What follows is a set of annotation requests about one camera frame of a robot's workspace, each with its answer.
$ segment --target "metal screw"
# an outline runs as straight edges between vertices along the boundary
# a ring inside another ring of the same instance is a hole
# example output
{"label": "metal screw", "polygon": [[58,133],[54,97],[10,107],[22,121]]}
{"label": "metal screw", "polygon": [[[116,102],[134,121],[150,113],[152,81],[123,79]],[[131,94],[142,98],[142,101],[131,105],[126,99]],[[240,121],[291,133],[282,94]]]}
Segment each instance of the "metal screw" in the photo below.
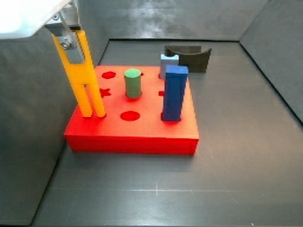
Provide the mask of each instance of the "metal screw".
{"label": "metal screw", "polygon": [[52,20],[59,20],[59,15],[56,14],[54,17],[52,17]]}
{"label": "metal screw", "polygon": [[64,43],[60,43],[63,49],[68,49],[71,47],[71,42],[67,40]]}

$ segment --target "gray wall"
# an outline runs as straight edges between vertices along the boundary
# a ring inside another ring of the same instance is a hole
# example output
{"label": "gray wall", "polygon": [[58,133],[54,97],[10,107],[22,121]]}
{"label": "gray wall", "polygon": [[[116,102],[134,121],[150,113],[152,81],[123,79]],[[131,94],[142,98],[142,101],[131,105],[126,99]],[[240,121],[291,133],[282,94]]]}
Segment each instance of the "gray wall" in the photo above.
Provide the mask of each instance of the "gray wall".
{"label": "gray wall", "polygon": [[267,0],[84,0],[110,38],[238,41]]}
{"label": "gray wall", "polygon": [[30,224],[75,107],[52,38],[0,41],[0,224]]}
{"label": "gray wall", "polygon": [[243,44],[303,121],[303,1],[270,0]]}

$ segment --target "green cylinder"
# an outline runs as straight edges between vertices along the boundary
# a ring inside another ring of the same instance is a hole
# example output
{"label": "green cylinder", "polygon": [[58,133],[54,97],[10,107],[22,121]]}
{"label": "green cylinder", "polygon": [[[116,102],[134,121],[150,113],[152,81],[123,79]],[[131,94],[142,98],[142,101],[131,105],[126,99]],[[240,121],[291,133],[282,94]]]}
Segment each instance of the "green cylinder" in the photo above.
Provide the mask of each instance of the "green cylinder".
{"label": "green cylinder", "polygon": [[124,72],[126,91],[128,98],[138,98],[142,95],[142,71],[131,68]]}

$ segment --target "red block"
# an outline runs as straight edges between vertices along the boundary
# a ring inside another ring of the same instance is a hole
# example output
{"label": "red block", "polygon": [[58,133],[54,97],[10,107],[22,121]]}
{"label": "red block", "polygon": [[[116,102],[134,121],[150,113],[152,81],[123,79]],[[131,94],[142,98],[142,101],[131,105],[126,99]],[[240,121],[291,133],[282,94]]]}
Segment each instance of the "red block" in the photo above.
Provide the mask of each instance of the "red block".
{"label": "red block", "polygon": [[[126,96],[124,71],[130,68],[138,68],[144,74],[138,99]],[[107,72],[115,73],[115,76],[107,76]],[[182,121],[163,122],[160,91],[164,90],[164,80],[159,79],[159,67],[100,66],[96,73],[100,90],[110,93],[103,97],[107,117],[92,115],[83,118],[76,107],[66,130],[72,151],[194,155],[199,131],[190,83],[184,92]]]}

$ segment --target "red hole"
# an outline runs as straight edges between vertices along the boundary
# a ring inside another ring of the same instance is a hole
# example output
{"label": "red hole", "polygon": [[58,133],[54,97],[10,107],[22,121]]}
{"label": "red hole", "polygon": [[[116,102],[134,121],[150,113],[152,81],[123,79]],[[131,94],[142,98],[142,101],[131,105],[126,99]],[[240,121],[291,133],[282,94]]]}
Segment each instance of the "red hole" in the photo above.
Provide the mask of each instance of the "red hole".
{"label": "red hole", "polygon": [[107,73],[103,73],[103,75],[102,75],[102,77],[104,78],[104,79],[111,79],[111,78],[114,78],[116,76],[116,73],[114,73],[114,72],[111,72],[111,71],[108,71]]}
{"label": "red hole", "polygon": [[127,111],[127,112],[120,114],[120,118],[124,121],[136,121],[136,120],[140,119],[140,114],[135,111]]}
{"label": "red hole", "polygon": [[99,94],[102,97],[111,96],[110,89],[99,89]]}
{"label": "red hole", "polygon": [[160,90],[160,91],[159,91],[159,96],[164,96],[164,94],[166,94],[166,93],[164,93],[164,90]]}

